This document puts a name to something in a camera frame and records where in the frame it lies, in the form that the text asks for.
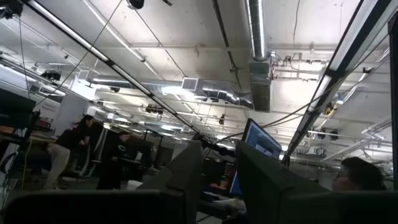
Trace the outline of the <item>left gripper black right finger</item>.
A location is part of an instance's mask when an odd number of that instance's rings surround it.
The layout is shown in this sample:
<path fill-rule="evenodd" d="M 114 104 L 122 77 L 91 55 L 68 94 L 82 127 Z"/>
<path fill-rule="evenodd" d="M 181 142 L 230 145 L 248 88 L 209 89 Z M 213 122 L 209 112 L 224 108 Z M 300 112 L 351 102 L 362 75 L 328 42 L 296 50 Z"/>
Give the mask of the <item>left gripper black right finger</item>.
<path fill-rule="evenodd" d="M 398 224 L 398 192 L 332 192 L 242 141 L 236 161 L 249 224 Z"/>

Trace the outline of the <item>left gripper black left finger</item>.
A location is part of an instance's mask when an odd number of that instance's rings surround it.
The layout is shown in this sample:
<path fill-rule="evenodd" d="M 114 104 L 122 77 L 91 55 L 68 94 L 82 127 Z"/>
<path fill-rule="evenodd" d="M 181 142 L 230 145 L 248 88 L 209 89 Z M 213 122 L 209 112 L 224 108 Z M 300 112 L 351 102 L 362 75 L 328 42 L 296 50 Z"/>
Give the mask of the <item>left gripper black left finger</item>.
<path fill-rule="evenodd" d="M 6 207 L 4 224 L 195 224 L 201 163 L 201 143 L 190 141 L 134 190 L 27 194 Z"/>

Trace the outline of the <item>small blue screen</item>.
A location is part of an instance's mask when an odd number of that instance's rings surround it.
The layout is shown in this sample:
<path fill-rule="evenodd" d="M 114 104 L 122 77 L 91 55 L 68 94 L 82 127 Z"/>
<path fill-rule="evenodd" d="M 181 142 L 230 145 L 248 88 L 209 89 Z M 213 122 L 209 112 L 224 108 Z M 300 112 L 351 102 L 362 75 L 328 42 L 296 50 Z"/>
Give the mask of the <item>small blue screen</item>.
<path fill-rule="evenodd" d="M 231 179 L 229 193 L 231 195 L 242 195 L 242 191 L 241 191 L 240 185 L 239 185 L 239 177 L 238 177 L 237 171 L 235 171 L 233 178 Z"/>

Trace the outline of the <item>computer monitor with blue screen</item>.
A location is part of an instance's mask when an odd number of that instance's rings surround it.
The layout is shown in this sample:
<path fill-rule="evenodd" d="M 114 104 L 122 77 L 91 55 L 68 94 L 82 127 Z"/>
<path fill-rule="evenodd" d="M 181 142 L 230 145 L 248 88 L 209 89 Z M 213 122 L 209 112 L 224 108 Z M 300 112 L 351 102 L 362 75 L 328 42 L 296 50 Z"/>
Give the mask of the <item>computer monitor with blue screen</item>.
<path fill-rule="evenodd" d="M 241 140 L 266 156 L 279 160 L 282 146 L 252 118 L 248 119 Z"/>

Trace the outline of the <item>pair of black spotlights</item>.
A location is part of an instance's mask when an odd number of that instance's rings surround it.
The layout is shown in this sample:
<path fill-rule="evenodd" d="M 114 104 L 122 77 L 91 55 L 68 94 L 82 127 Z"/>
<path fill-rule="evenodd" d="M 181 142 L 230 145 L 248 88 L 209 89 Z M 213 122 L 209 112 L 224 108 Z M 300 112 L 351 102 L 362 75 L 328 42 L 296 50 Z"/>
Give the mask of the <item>pair of black spotlights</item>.
<path fill-rule="evenodd" d="M 328 137 L 332 141 L 336 141 L 338 139 L 338 131 L 335 129 L 333 130 L 328 130 L 325 128 L 319 129 L 317 133 L 317 138 L 325 139 L 326 137 Z"/>

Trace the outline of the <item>black ceiling-mounted box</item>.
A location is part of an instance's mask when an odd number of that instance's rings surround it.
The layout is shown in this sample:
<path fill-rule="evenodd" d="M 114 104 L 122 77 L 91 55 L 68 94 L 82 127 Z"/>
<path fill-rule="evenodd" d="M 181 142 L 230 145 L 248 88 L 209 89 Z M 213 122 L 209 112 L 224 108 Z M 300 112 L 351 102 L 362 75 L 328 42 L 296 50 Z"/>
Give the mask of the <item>black ceiling-mounted box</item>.
<path fill-rule="evenodd" d="M 155 113 L 155 114 L 163 114 L 164 110 L 161 106 L 159 105 L 152 105 L 152 104 L 148 104 L 145 107 L 145 112 L 146 113 Z"/>

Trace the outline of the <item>wooden workbench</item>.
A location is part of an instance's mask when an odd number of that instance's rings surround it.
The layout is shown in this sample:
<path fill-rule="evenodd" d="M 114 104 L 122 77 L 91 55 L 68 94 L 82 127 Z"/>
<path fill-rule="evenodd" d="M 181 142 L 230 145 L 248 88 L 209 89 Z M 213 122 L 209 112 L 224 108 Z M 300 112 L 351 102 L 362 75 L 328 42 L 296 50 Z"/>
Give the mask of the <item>wooden workbench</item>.
<path fill-rule="evenodd" d="M 15 129 L 7 126 L 0 126 L 0 141 L 8 141 L 16 144 L 22 144 L 26 141 L 55 142 L 57 137 L 46 136 L 39 132 L 33 132 L 28 138 L 25 137 L 27 130 Z"/>

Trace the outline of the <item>long ceiling light bar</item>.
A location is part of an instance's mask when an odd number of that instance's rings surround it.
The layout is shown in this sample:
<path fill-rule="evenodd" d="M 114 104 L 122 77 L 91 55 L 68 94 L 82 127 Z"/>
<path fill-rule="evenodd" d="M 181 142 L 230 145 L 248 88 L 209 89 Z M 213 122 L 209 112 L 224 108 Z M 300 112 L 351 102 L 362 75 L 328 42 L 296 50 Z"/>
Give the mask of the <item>long ceiling light bar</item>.
<path fill-rule="evenodd" d="M 307 109 L 282 159 L 284 165 L 290 162 L 291 154 L 397 10 L 398 0 L 359 1 L 311 101 L 307 103 Z"/>
<path fill-rule="evenodd" d="M 122 1 L 117 3 L 113 12 L 108 17 L 108 20 L 103 24 L 103 27 L 101 28 L 99 34 L 97 35 L 96 39 L 93 42 L 87 41 L 79 33 L 77 33 L 74 29 L 72 29 L 68 24 L 64 23 L 59 17 L 57 17 L 54 13 L 49 11 L 45 6 L 43 6 L 41 3 L 37 2 L 36 0 L 30 0 L 29 2 L 26 3 L 26 6 L 29 7 L 31 10 L 33 10 L 40 17 L 45 19 L 47 22 L 49 22 L 51 25 L 53 25 L 60 32 L 64 33 L 68 38 L 70 38 L 72 41 L 77 43 L 80 47 L 84 48 L 86 50 L 86 53 L 84 54 L 84 56 L 81 60 L 83 60 L 88 53 L 94 55 L 97 59 L 99 59 L 100 61 L 105 63 L 109 68 L 111 68 L 114 72 L 116 72 L 125 81 L 127 81 L 129 84 L 133 85 L 134 87 L 138 88 L 139 91 L 141 91 L 143 94 L 148 96 L 152 101 L 154 101 L 155 103 L 160 105 L 163 109 L 165 109 L 167 112 L 169 112 L 172 116 L 177 118 L 181 123 L 188 126 L 194 132 L 203 134 L 203 132 L 201 132 L 192 123 L 188 122 L 185 118 L 183 118 L 181 115 L 179 115 L 167 103 L 162 101 L 158 96 L 155 96 L 153 94 L 153 92 L 151 92 L 149 89 L 147 89 L 136 78 L 134 78 L 127 71 L 122 69 L 114 60 L 109 58 L 107 55 L 105 55 L 104 53 L 102 53 L 100 50 L 98 50 L 95 47 L 95 44 L 98 41 L 98 39 L 101 37 L 103 31 L 108 28 L 109 22 L 113 18 L 115 12 L 118 10 L 118 7 L 120 6 L 121 2 Z"/>

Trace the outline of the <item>black track spotlights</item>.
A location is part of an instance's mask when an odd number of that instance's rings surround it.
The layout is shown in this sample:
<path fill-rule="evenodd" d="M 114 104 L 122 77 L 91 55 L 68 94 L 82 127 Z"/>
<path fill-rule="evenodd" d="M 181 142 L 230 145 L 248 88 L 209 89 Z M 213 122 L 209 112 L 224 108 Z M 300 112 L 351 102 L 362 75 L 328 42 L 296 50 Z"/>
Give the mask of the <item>black track spotlights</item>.
<path fill-rule="evenodd" d="M 40 76 L 50 81 L 59 81 L 62 74 L 55 70 L 46 70 Z"/>

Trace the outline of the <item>black monitor back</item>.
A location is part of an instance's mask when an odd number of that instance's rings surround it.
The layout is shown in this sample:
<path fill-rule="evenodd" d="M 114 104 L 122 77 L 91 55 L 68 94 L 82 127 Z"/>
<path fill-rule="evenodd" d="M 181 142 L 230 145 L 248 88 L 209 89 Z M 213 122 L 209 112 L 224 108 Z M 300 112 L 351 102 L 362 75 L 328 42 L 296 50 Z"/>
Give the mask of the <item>black monitor back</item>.
<path fill-rule="evenodd" d="M 34 106 L 34 100 L 0 89 L 0 126 L 28 127 Z"/>

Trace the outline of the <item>black ceiling-mounted device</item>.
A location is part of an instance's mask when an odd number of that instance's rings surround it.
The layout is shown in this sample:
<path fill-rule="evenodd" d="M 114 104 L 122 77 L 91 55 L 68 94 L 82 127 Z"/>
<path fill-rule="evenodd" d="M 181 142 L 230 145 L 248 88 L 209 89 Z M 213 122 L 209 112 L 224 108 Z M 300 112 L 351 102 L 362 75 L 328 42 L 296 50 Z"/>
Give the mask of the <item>black ceiling-mounted device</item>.
<path fill-rule="evenodd" d="M 20 17 L 23 12 L 22 0 L 0 0 L 0 19 Z"/>

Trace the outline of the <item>silver duct with vent grille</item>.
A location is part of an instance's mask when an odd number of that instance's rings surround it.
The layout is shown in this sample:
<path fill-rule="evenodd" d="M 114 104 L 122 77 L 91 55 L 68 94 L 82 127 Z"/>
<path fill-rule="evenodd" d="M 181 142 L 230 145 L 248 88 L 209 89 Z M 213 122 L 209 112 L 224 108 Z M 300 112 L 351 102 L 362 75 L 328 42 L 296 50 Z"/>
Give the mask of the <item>silver duct with vent grille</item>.
<path fill-rule="evenodd" d="M 104 85 L 113 88 L 138 89 L 137 84 L 133 84 L 123 77 L 111 75 L 95 75 L 87 81 L 94 85 Z M 184 78 L 182 81 L 156 80 L 139 78 L 138 83 L 152 93 L 163 95 L 182 95 L 189 99 L 212 99 L 224 100 L 232 105 L 243 106 L 253 109 L 250 93 L 238 93 L 230 88 L 223 88 L 209 80 L 199 78 Z"/>

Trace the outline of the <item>black vertical metal post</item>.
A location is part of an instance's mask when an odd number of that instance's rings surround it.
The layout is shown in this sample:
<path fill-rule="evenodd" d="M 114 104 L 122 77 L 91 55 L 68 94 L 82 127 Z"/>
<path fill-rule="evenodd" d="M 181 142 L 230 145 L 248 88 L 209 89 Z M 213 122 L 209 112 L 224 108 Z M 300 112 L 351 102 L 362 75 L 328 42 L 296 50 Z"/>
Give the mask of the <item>black vertical metal post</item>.
<path fill-rule="evenodd" d="M 398 11 L 388 22 L 394 190 L 398 191 Z"/>

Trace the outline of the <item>silver round ventilation duct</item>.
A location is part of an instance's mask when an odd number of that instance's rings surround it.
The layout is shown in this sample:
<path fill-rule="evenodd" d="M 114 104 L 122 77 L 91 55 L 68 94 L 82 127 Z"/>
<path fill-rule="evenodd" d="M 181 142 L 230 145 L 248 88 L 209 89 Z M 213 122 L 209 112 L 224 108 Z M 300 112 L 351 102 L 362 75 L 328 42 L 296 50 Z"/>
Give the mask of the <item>silver round ventilation duct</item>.
<path fill-rule="evenodd" d="M 263 0 L 244 0 L 251 44 L 249 72 L 251 93 L 256 111 L 271 110 L 271 53 L 269 52 L 264 19 Z"/>

